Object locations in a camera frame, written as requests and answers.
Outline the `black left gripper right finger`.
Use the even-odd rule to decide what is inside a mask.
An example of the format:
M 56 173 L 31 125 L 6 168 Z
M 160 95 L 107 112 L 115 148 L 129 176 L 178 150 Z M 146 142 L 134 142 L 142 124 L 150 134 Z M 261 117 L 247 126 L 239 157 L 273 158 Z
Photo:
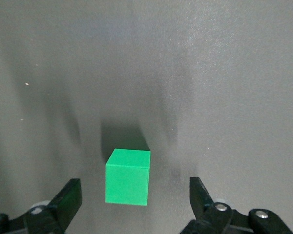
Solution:
M 274 212 L 251 209 L 244 215 L 224 202 L 215 202 L 199 177 L 189 179 L 190 204 L 195 219 L 185 234 L 293 234 Z

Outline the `dark grey table mat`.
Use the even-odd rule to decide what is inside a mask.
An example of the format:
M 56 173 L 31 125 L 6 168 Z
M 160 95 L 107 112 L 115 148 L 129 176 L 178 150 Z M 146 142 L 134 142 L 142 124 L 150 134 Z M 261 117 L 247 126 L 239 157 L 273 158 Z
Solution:
M 147 206 L 106 203 L 116 148 Z M 0 213 L 79 178 L 67 234 L 178 234 L 192 176 L 293 231 L 293 0 L 0 0 Z

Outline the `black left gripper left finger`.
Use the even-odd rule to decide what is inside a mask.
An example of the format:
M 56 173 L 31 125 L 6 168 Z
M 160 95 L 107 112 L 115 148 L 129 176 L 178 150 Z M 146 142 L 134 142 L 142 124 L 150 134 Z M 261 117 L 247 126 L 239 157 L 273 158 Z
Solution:
M 14 219 L 0 213 L 0 234 L 65 234 L 81 204 L 81 181 L 73 178 L 46 205 L 36 205 Z

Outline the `small green cube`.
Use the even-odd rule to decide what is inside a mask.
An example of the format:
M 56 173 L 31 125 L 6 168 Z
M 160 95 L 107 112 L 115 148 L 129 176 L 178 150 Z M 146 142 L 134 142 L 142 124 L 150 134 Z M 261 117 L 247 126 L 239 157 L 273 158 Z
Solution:
M 105 165 L 105 201 L 147 206 L 151 151 L 114 149 Z

